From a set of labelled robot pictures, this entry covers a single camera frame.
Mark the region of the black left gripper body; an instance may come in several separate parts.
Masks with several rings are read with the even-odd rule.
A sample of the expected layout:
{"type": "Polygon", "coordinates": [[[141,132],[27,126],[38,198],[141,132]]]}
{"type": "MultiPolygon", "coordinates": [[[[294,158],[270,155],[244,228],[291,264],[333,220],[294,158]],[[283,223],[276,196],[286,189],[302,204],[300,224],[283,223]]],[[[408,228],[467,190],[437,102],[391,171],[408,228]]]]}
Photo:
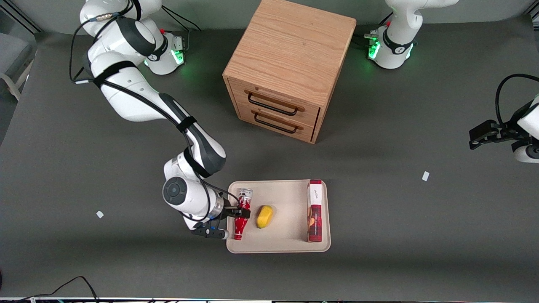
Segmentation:
{"type": "Polygon", "coordinates": [[[507,121],[498,112],[498,122],[502,134],[519,142],[533,142],[536,139],[536,105],[523,105],[507,121]]]}

